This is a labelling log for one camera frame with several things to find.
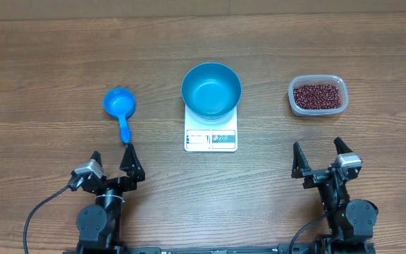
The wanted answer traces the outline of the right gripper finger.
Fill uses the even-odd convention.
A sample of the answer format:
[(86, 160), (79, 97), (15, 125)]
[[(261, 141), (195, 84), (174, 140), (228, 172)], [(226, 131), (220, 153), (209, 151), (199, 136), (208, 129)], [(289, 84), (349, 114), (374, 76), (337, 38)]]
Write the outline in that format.
[(305, 177), (312, 168), (306, 160), (305, 154), (298, 142), (293, 144), (293, 168), (291, 177), (294, 179), (300, 179)]
[(336, 147), (336, 152), (338, 155), (352, 153), (352, 150), (343, 142), (340, 137), (335, 138), (333, 143)]

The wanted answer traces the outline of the blue plastic measuring scoop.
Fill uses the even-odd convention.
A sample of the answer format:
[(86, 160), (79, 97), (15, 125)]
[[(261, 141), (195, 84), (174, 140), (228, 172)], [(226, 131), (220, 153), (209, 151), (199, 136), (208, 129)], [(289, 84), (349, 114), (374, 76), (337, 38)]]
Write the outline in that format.
[(102, 106), (107, 114), (118, 119), (121, 140), (128, 144), (131, 139), (128, 119), (135, 112), (135, 97), (124, 87), (114, 88), (104, 96)]

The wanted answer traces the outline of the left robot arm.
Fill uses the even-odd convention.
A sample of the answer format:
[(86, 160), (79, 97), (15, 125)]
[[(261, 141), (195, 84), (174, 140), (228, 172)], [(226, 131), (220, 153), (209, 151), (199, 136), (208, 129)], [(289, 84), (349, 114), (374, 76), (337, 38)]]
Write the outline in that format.
[(123, 194), (136, 190), (137, 184), (145, 180), (133, 144), (126, 145), (119, 169), (125, 172), (124, 176), (107, 178), (101, 154), (95, 151), (88, 162), (71, 172), (68, 185), (72, 191), (81, 188), (95, 195), (95, 204), (84, 207), (76, 219), (79, 230), (77, 253), (130, 252), (121, 240)]

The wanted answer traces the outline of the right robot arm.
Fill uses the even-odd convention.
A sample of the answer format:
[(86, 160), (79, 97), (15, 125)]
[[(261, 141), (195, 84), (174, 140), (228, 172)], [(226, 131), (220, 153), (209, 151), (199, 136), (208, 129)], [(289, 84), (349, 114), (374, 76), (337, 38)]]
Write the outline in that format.
[[(362, 159), (341, 138), (333, 141), (337, 157), (325, 169), (313, 170), (300, 147), (293, 144), (291, 177), (303, 179), (303, 188), (317, 188), (324, 214), (303, 226), (288, 245), (288, 253), (375, 253), (373, 237), (379, 209), (368, 200), (351, 200), (346, 183), (356, 179)], [(298, 236), (309, 227), (326, 219), (330, 233), (319, 235), (311, 243), (296, 243)]]

